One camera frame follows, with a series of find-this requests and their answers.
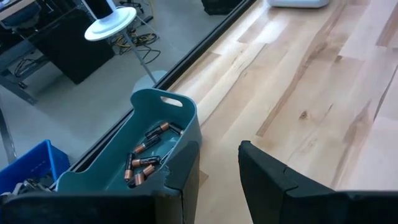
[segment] white object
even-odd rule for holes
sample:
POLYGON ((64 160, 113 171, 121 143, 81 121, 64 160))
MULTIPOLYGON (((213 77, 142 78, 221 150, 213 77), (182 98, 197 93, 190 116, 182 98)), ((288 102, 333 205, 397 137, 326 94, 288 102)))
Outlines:
POLYGON ((329 4, 329 0, 268 0, 270 6, 320 8, 329 4))
MULTIPOLYGON (((147 72, 148 76, 144 76, 141 79, 144 81, 139 80, 134 89, 136 88, 150 88, 153 87, 153 84, 156 84, 163 76, 160 78, 154 77, 152 72, 150 72, 149 68, 145 64, 144 60, 139 55, 139 52, 135 48, 130 36, 127 34, 125 28, 136 18, 137 11, 133 7, 121 7, 115 8, 114 3, 110 2, 110 0, 106 0, 108 4, 111 6, 113 12, 106 16, 103 19, 97 19, 92 23, 92 25, 87 28, 85 32, 85 39, 89 41, 99 41, 111 37, 118 32, 122 32, 124 38, 131 46, 132 51, 137 55, 141 65, 144 67, 145 71, 147 72)), ((166 74, 166 71, 158 71, 158 74, 166 74)))
POLYGON ((95 20, 85 32, 85 39, 89 41, 99 41, 117 34, 126 28, 137 15, 133 7, 123 7, 115 9, 112 14, 104 19, 95 20))

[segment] desk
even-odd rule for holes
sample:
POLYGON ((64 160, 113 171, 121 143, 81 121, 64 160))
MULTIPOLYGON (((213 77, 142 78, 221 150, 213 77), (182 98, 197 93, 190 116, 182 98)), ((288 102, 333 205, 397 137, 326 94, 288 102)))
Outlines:
POLYGON ((6 68, 15 60, 25 56, 32 49, 40 50, 45 57, 36 65, 35 70, 48 61, 57 66, 75 84, 79 84, 97 68, 111 59, 114 52, 105 41, 89 42, 84 33, 91 24, 86 12, 72 9, 47 24, 39 32, 35 32, 13 48, 0 55, 0 85, 7 88, 26 102, 36 103, 36 100, 19 88, 18 84, 30 74, 16 78, 6 68))
POLYGON ((0 21, 25 8, 35 0, 10 0, 4 8, 0 9, 0 21))
POLYGON ((397 0, 319 10, 257 0, 180 77, 170 90, 197 103, 209 175, 196 223, 252 223, 242 140, 336 190, 398 190, 397 15, 397 0))

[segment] aa battery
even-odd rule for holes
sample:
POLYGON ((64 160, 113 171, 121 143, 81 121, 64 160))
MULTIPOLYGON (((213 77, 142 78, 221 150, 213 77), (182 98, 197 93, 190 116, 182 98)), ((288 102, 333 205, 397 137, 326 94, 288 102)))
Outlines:
POLYGON ((170 123, 170 124, 169 124, 169 128, 170 128, 173 132, 175 132, 176 134, 178 134, 178 135, 182 135, 182 134, 184 133, 184 130, 183 130, 180 126, 178 126, 178 125, 176 125, 176 124, 174 124, 174 123, 170 123))
POLYGON ((145 137, 147 139, 150 139, 152 136, 155 135, 160 135, 163 132, 165 132, 166 130, 169 129, 169 123, 168 122, 164 122, 163 124, 161 124, 160 126, 148 131, 147 133, 145 133, 145 137))
POLYGON ((141 159, 133 159, 131 164, 133 167, 142 167, 151 164, 158 164, 159 162, 160 162, 160 156, 151 156, 141 159))
POLYGON ((124 168, 124 180, 129 181, 132 177, 132 161, 134 160, 135 155, 133 153, 128 153, 127 154, 127 159, 126 159, 126 166, 124 168))
POLYGON ((140 173, 134 175, 134 182, 135 182, 136 186, 144 183, 144 181, 145 181, 145 177, 144 177, 144 173, 143 172, 140 172, 140 173))
POLYGON ((146 149, 152 147, 154 144, 157 144, 158 142, 160 142, 159 135, 152 136, 150 139, 144 141, 142 144, 137 146, 134 149, 134 152, 136 154, 140 154, 140 153, 144 152, 146 149))
POLYGON ((149 165, 147 167, 145 167, 144 170, 142 170, 142 173, 148 177, 149 175, 153 174, 155 172, 155 167, 154 165, 149 165))
POLYGON ((127 186, 129 187, 129 188, 133 188, 133 187, 135 187, 136 186, 136 180, 135 180, 136 178, 135 178, 135 176, 133 177, 133 178, 131 178, 128 182, 127 182, 127 186))

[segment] wire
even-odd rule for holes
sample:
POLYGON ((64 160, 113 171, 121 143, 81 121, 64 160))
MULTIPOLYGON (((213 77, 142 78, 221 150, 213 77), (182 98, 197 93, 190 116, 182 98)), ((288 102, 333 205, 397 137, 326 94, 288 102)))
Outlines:
POLYGON ((183 54, 183 55, 186 54, 186 52, 182 52, 181 50, 179 50, 178 48, 176 48, 176 47, 171 43, 171 41, 169 41, 168 38, 165 38, 164 35, 161 35, 160 32, 157 32, 157 31, 156 31, 154 28, 152 28, 147 22, 145 22, 143 19, 141 19, 138 15, 136 15, 136 17, 137 17, 143 24, 145 24, 145 25, 146 25, 147 27, 149 27, 152 31, 154 31, 154 33, 157 34, 159 37, 162 36, 162 37, 166 40, 166 42, 171 46, 171 48, 173 48, 175 51, 177 51, 177 52, 179 52, 179 53, 181 53, 181 54, 183 54))
POLYGON ((30 67, 34 63, 37 63, 37 60, 23 58, 22 60, 19 61, 17 67, 14 69, 14 76, 17 78, 22 77, 23 75, 21 75, 21 72, 23 72, 26 68, 30 67))
MULTIPOLYGON (((139 52, 146 52, 146 54, 142 57, 145 64, 153 62, 161 54, 160 50, 155 50, 148 46, 159 39, 156 34, 137 35, 136 29, 130 29, 127 33, 129 34, 129 36, 131 36, 132 43, 136 47, 145 47, 145 49, 137 49, 137 51, 139 52), (145 61, 145 59, 149 56, 151 52, 155 53, 155 56, 153 56, 152 59, 145 61)), ((114 44, 119 46, 119 55, 122 55, 131 50, 131 46, 127 43, 123 35, 117 36, 114 44)))

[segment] black cable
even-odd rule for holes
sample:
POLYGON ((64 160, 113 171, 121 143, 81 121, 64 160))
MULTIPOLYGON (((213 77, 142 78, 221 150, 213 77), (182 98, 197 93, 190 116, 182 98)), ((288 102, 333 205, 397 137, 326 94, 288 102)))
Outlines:
POLYGON ((20 60, 19 63, 17 64, 17 67, 14 69, 14 76, 17 78, 22 77, 22 75, 20 74, 21 71, 24 71, 27 67, 30 67, 34 63, 37 63, 37 61, 34 59, 24 58, 20 60))
MULTIPOLYGON (((160 50, 155 50, 149 47, 148 45, 153 44, 156 40, 159 39, 159 37, 156 34, 143 34, 143 35, 135 35, 136 28, 131 29, 128 34, 132 37, 132 43, 136 47, 145 47, 146 49, 138 49, 137 51, 139 52, 146 52, 146 54, 143 56, 143 60, 145 64, 153 62, 159 55, 162 53, 160 50), (156 55, 150 59, 149 61, 145 62, 146 57, 151 53, 156 53, 156 55)), ((116 38, 116 40, 111 41, 112 45, 117 45, 119 46, 119 55, 122 55, 128 51, 131 50, 131 47, 127 44, 127 41, 124 39, 122 35, 116 38)))

